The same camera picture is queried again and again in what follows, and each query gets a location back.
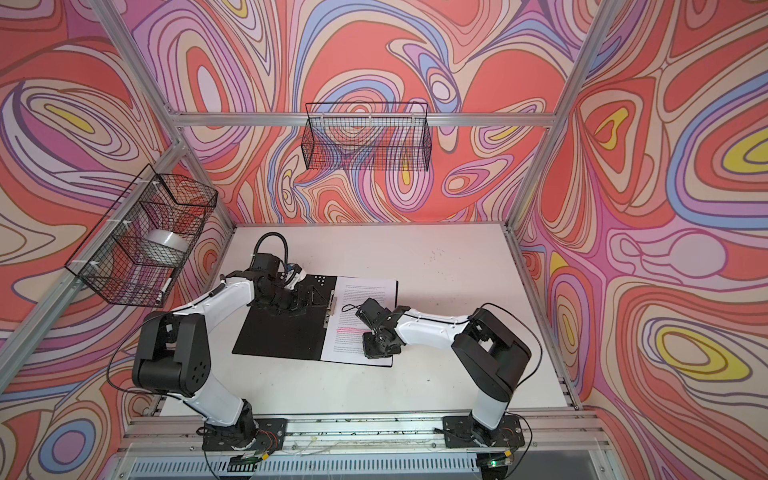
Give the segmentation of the printed paper sheet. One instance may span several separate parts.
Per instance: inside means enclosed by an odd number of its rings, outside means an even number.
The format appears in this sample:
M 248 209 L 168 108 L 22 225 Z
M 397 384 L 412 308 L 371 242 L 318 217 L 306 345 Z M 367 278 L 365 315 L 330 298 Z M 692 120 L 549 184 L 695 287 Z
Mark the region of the printed paper sheet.
M 367 299 L 393 309 L 397 297 L 396 280 L 339 276 L 333 293 L 333 309 L 328 321 L 320 360 L 360 366 L 391 367 L 393 360 L 368 359 L 363 351 L 363 334 L 370 329 L 356 316 Z

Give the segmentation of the white folder black inside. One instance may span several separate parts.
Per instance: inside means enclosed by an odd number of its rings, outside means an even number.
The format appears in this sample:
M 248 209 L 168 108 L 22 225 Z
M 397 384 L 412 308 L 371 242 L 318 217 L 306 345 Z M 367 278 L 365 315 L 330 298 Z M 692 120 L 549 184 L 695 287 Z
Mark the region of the white folder black inside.
M 236 355 L 321 361 L 338 277 L 309 275 L 307 278 L 327 298 L 326 307 L 309 308 L 302 315 L 272 315 L 251 307 L 232 352 Z

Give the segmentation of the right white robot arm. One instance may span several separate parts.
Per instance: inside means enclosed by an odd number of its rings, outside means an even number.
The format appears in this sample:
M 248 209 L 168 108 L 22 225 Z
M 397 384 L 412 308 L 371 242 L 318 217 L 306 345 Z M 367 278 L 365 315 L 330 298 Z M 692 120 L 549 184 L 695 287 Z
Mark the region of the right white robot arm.
M 373 298 L 342 310 L 354 313 L 368 328 L 362 347 L 369 360 L 392 358 L 406 346 L 450 350 L 457 357 L 478 395 L 468 415 L 443 418 L 440 431 L 447 447 L 522 445 L 510 438 L 514 428 L 504 422 L 532 352 L 491 311 L 481 306 L 469 315 L 441 316 L 409 306 L 390 310 Z

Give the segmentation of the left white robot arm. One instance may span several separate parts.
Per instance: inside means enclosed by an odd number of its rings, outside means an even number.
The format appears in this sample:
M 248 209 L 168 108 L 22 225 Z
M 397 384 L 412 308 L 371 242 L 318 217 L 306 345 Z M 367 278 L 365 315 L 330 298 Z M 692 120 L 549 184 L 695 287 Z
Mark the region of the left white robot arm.
M 253 450 L 259 440 L 265 440 L 267 450 L 277 449 L 279 440 L 258 425 L 250 402 L 215 377 L 209 334 L 246 309 L 234 354 L 317 360 L 334 285 L 316 276 L 285 284 L 264 270 L 234 271 L 191 303 L 147 316 L 134 359 L 133 383 L 152 393 L 176 395 L 201 415 L 205 451 Z

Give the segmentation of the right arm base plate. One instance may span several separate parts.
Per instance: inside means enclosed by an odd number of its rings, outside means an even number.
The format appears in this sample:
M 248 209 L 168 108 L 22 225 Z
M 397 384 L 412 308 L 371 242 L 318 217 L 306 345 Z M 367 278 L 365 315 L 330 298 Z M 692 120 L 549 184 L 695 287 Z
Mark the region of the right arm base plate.
M 504 414 L 497 427 L 489 429 L 471 415 L 444 416 L 439 428 L 448 448 L 501 448 L 517 450 L 526 442 L 520 417 Z

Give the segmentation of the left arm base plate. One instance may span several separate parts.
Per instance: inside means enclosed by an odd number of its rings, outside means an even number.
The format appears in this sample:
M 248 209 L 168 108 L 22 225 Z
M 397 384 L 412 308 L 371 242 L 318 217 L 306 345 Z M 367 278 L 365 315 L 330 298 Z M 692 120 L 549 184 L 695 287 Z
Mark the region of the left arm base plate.
M 287 426 L 286 418 L 260 418 L 250 426 L 204 424 L 196 433 L 202 438 L 202 449 L 206 452 L 273 453 L 283 448 Z

